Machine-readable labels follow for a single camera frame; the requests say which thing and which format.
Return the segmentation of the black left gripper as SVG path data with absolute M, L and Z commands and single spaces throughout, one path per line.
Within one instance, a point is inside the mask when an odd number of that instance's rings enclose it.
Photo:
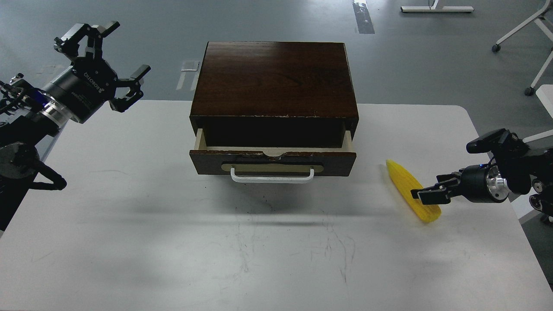
M 106 26 L 77 23 L 61 38 L 54 39 L 54 49 L 73 64 L 43 90 L 68 108 L 75 122 L 85 123 L 106 101 L 113 111 L 123 113 L 143 97 L 141 86 L 151 70 L 150 65 L 140 66 L 128 79 L 118 79 L 103 60 L 103 39 L 119 26 L 116 20 Z M 79 43 L 85 38 L 85 55 L 80 56 Z M 127 88 L 128 92 L 124 97 L 114 97 L 120 88 Z

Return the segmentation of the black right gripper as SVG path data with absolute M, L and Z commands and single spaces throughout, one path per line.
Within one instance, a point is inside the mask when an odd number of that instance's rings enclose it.
M 510 194 L 497 165 L 471 165 L 460 171 L 436 176 L 437 184 L 411 189 L 413 199 L 423 205 L 441 205 L 463 196 L 473 203 L 502 203 Z

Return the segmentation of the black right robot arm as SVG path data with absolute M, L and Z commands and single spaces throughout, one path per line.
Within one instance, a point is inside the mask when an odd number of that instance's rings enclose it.
M 485 164 L 470 165 L 448 175 L 437 175 L 437 183 L 427 188 L 414 188 L 413 199 L 423 205 L 450 203 L 463 196 L 473 203 L 502 203 L 510 194 L 525 195 L 531 207 L 539 211 L 543 221 L 552 221 L 552 148 L 529 147 L 514 132 L 502 128 L 468 142 L 470 154 L 492 153 Z

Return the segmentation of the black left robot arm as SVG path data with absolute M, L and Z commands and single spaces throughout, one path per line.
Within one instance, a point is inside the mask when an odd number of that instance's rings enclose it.
M 18 73 L 1 83 L 1 231 L 4 232 L 29 190 L 62 190 L 67 181 L 40 159 L 36 146 L 57 136 L 69 120 L 85 123 L 104 103 L 125 112 L 143 97 L 142 65 L 128 79 L 120 79 L 103 59 L 103 39 L 119 27 L 77 23 L 54 39 L 54 49 L 70 65 L 44 87 L 34 87 Z

